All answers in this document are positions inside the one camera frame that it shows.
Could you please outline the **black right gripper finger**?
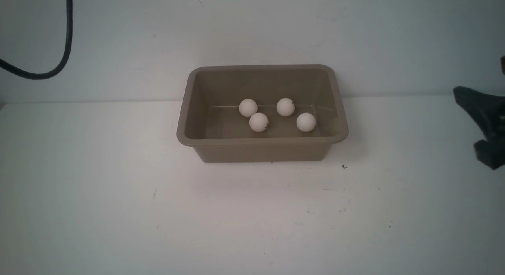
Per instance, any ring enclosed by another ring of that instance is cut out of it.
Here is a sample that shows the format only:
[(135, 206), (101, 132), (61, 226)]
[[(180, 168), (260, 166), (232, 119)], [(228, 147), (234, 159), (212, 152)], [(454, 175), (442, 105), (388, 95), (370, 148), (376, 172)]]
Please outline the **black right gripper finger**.
[(472, 88), (453, 89), (456, 103), (474, 120), (486, 139), (502, 139), (505, 135), (505, 97), (480, 93)]
[(505, 165), (504, 144), (493, 144), (486, 140), (479, 140), (474, 144), (476, 158), (492, 170)]

